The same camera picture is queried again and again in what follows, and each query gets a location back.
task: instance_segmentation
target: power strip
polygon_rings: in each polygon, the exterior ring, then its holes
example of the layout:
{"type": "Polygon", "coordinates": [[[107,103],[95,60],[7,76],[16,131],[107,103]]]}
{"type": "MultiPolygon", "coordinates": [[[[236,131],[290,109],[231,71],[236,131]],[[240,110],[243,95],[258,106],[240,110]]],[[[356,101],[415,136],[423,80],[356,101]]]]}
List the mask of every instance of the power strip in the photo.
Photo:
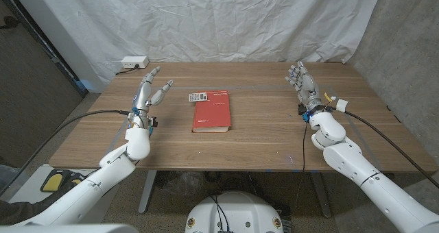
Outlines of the power strip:
{"type": "Polygon", "coordinates": [[[121,63],[126,69],[132,69],[136,66],[136,64],[139,65],[140,69],[144,69],[149,62],[150,61],[146,56],[126,56],[122,59],[121,63]]]}

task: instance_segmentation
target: white backdrop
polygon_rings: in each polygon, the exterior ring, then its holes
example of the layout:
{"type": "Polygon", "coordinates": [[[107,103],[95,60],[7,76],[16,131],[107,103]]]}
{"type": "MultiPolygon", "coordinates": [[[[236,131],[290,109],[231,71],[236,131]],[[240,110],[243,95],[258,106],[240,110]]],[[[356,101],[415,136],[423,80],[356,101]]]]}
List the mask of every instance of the white backdrop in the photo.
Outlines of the white backdrop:
{"type": "Polygon", "coordinates": [[[44,0],[109,83],[161,62],[347,61],[377,0],[44,0]]]}

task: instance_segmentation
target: red book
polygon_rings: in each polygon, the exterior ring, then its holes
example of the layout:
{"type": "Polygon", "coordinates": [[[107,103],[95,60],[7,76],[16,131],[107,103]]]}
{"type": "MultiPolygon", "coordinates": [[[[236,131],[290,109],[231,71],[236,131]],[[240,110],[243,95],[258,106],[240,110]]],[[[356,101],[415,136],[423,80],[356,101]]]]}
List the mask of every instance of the red book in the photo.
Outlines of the red book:
{"type": "Polygon", "coordinates": [[[227,132],[230,127],[228,91],[198,93],[207,93],[207,101],[199,101],[195,104],[192,132],[227,132]]]}

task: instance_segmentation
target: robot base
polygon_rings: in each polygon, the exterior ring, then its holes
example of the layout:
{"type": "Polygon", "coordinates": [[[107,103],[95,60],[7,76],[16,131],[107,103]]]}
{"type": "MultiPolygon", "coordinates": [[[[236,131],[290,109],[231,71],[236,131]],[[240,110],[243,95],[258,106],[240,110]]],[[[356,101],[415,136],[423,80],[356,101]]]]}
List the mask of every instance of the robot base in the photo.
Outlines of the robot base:
{"type": "MultiPolygon", "coordinates": [[[[227,191],[219,195],[217,201],[226,215],[230,232],[283,233],[281,218],[277,211],[255,195],[241,191],[227,191]]],[[[223,231],[227,231],[224,215],[221,210],[219,213],[223,231]]],[[[185,232],[218,232],[221,230],[219,219],[216,203],[212,198],[207,197],[189,213],[185,232]]]]}

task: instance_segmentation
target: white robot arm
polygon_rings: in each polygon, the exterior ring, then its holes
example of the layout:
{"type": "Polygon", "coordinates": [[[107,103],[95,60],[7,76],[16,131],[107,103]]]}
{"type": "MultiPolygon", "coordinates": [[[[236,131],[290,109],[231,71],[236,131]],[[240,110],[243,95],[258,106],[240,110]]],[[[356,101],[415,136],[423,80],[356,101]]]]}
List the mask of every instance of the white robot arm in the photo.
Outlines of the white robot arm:
{"type": "Polygon", "coordinates": [[[78,223],[96,202],[114,185],[128,177],[134,170],[133,161],[139,161],[150,153],[150,133],[157,126],[155,117],[147,115],[150,106],[157,106],[174,83],[169,80],[152,99],[151,83],[160,71],[156,67],[140,83],[133,99],[132,112],[128,115],[130,126],[126,130],[128,143],[105,155],[101,167],[88,176],[42,213],[16,225],[64,225],[78,223]]]}
{"type": "Polygon", "coordinates": [[[343,126],[325,111],[317,84],[302,62],[292,66],[285,79],[299,95],[299,114],[317,131],[311,139],[323,150],[327,164],[356,183],[400,232],[436,232],[438,228],[432,231],[431,227],[439,224],[439,216],[370,164],[359,146],[346,136],[343,126]]]}

